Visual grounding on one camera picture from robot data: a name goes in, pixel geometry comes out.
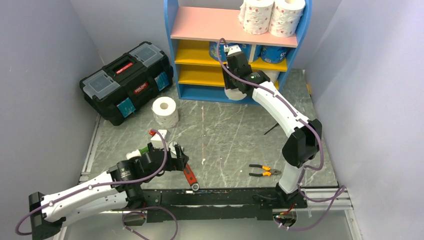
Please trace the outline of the blue roll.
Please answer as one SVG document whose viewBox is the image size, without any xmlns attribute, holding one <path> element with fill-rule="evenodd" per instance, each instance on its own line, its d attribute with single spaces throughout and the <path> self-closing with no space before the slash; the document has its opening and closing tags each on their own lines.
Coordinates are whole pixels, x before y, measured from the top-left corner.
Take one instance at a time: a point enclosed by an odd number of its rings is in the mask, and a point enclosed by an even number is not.
<svg viewBox="0 0 424 240">
<path fill-rule="evenodd" d="M 266 63 L 278 64 L 285 59 L 287 51 L 287 47 L 264 45 L 261 48 L 260 58 Z"/>
<path fill-rule="evenodd" d="M 219 58 L 221 59 L 222 62 L 226 62 L 227 58 L 226 58 L 226 53 L 224 50 L 225 44 L 224 43 L 220 43 L 218 45 L 218 42 L 214 42 L 214 41 L 210 41 L 209 42 L 209 56 L 214 59 L 215 61 L 218 61 Z"/>
<path fill-rule="evenodd" d="M 241 44 L 241 50 L 249 63 L 255 62 L 261 55 L 262 46 L 257 44 Z"/>
</svg>

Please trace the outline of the white roll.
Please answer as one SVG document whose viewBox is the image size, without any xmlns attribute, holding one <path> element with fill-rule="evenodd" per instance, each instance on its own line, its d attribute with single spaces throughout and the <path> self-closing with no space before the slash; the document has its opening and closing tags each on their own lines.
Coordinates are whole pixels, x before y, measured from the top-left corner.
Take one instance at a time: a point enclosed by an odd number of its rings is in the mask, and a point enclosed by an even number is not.
<svg viewBox="0 0 424 240">
<path fill-rule="evenodd" d="M 269 29 L 274 0 L 244 0 L 238 20 L 242 29 L 251 35 L 262 35 Z"/>
<path fill-rule="evenodd" d="M 152 104 L 152 112 L 156 122 L 163 128 L 172 128 L 179 122 L 176 102 L 168 96 L 157 98 Z"/>
<path fill-rule="evenodd" d="M 280 71 L 275 71 L 275 70 L 264 70 L 263 72 L 268 76 L 268 78 L 270 79 L 272 83 L 275 83 L 277 81 L 281 73 Z"/>
<path fill-rule="evenodd" d="M 225 88 L 224 93 L 227 98 L 232 101 L 241 101 L 248 96 L 246 93 L 241 92 L 238 88 Z"/>
</svg>

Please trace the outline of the pink patterned paper towel roll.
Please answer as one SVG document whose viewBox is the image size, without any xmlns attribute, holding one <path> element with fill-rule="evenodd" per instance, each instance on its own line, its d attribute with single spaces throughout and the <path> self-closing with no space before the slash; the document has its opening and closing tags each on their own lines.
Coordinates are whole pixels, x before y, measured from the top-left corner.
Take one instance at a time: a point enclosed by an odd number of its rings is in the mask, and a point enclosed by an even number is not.
<svg viewBox="0 0 424 240">
<path fill-rule="evenodd" d="M 288 38 L 293 36 L 305 6 L 305 0 L 275 0 L 268 31 L 276 37 Z"/>
</svg>

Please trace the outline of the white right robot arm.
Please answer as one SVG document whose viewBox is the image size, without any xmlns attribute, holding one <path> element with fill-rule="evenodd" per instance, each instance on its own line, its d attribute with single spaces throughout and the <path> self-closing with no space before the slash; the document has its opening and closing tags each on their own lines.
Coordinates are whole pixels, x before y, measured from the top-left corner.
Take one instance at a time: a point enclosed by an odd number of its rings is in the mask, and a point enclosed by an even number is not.
<svg viewBox="0 0 424 240">
<path fill-rule="evenodd" d="M 263 71 L 254 72 L 245 54 L 237 47 L 225 51 L 226 64 L 222 73 L 226 96 L 233 101 L 246 97 L 260 104 L 277 122 L 287 136 L 282 148 L 286 160 L 281 178 L 276 185 L 275 200 L 289 207 L 300 194 L 300 183 L 309 162 L 322 149 L 322 124 L 296 110 L 275 88 Z"/>
</svg>

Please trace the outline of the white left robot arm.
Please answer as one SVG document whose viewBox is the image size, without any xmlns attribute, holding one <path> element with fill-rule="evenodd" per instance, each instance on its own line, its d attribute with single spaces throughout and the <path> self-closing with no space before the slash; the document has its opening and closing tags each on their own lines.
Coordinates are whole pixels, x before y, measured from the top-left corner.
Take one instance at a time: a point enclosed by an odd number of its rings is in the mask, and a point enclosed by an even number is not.
<svg viewBox="0 0 424 240">
<path fill-rule="evenodd" d="M 147 207 L 154 197 L 144 193 L 141 185 L 165 171 L 183 171 L 189 161 L 177 143 L 169 148 L 155 148 L 149 143 L 129 156 L 70 189 L 48 195 L 31 194 L 28 201 L 32 239 L 48 239 L 62 227 L 103 211 Z"/>
</svg>

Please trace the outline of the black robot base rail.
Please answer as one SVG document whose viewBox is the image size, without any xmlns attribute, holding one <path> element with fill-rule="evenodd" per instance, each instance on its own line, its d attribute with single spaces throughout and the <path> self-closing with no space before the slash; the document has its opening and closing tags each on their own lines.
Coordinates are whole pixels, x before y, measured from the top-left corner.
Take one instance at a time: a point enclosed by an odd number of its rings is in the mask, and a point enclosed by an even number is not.
<svg viewBox="0 0 424 240">
<path fill-rule="evenodd" d="M 256 219 L 271 221 L 285 209 L 305 209 L 298 193 L 286 196 L 275 187 L 144 189 L 124 210 L 147 208 L 148 223 L 177 220 Z"/>
</svg>

